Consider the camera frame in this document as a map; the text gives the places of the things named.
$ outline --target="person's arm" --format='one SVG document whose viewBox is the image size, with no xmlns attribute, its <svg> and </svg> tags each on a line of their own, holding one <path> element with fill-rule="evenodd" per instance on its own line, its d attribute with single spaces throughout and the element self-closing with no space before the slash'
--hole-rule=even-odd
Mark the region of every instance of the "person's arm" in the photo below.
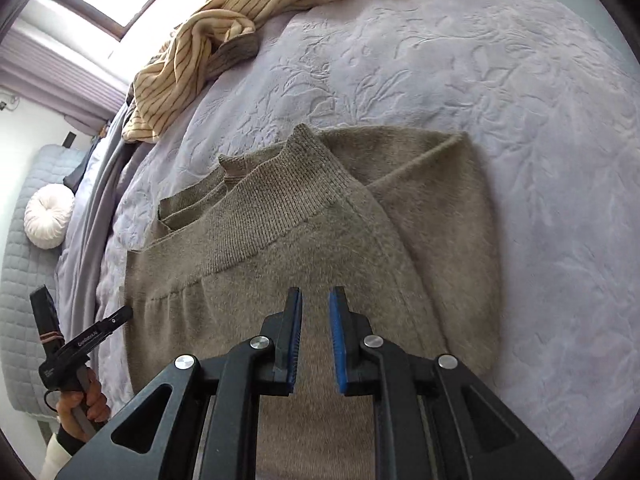
<svg viewBox="0 0 640 480">
<path fill-rule="evenodd" d="M 111 415 L 107 406 L 107 398 L 102 393 L 102 385 L 93 370 L 89 370 L 89 390 L 86 393 L 86 404 L 89 411 L 86 416 L 95 422 L 105 422 Z M 71 413 L 80 402 L 83 394 L 80 392 L 63 392 L 56 405 L 60 430 L 53 435 L 47 446 L 44 465 L 38 480 L 54 480 L 58 472 L 65 466 L 78 450 L 88 442 L 90 437 L 82 431 L 80 425 Z"/>
</svg>

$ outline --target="white sleeve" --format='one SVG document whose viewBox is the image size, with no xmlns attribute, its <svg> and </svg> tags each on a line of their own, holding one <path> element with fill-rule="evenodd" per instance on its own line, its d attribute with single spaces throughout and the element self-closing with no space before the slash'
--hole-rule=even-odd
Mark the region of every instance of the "white sleeve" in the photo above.
<svg viewBox="0 0 640 480">
<path fill-rule="evenodd" d="M 71 460 L 71 455 L 60 446 L 55 435 L 49 440 L 44 464 L 38 480 L 54 480 L 59 471 Z"/>
</svg>

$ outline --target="black metal bracket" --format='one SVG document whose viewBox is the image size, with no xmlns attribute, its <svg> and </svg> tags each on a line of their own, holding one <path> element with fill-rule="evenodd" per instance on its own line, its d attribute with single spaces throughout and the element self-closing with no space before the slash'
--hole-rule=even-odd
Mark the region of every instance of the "black metal bracket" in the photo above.
<svg viewBox="0 0 640 480">
<path fill-rule="evenodd" d="M 378 480 L 573 478 L 456 357 L 413 356 L 373 335 L 341 286 L 330 317 L 340 391 L 373 399 Z"/>
<path fill-rule="evenodd" d="M 292 393 L 301 327 L 302 295 L 291 288 L 284 311 L 267 316 L 257 336 L 223 356 L 185 354 L 169 364 L 57 480 L 88 471 L 114 480 L 254 480 L 259 399 Z"/>
</svg>

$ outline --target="round white pillow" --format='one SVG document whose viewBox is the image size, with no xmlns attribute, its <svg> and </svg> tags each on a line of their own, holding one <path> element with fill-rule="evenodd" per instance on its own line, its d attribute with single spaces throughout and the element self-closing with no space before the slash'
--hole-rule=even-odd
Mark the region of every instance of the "round white pillow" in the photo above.
<svg viewBox="0 0 640 480">
<path fill-rule="evenodd" d="M 74 210 L 73 192 L 62 184 L 47 184 L 37 190 L 24 210 L 24 232 L 41 249 L 58 247 Z"/>
</svg>

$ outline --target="black cable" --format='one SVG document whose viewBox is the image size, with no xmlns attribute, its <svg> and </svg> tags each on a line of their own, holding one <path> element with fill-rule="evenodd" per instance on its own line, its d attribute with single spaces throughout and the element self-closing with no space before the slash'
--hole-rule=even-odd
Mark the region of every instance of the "black cable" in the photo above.
<svg viewBox="0 0 640 480">
<path fill-rule="evenodd" d="M 58 410 L 56 408 L 53 408 L 48 402 L 47 402 L 47 396 L 49 394 L 52 394 L 53 390 L 47 390 L 47 393 L 44 394 L 44 403 L 47 405 L 47 408 L 49 408 L 52 412 L 58 412 Z"/>
</svg>

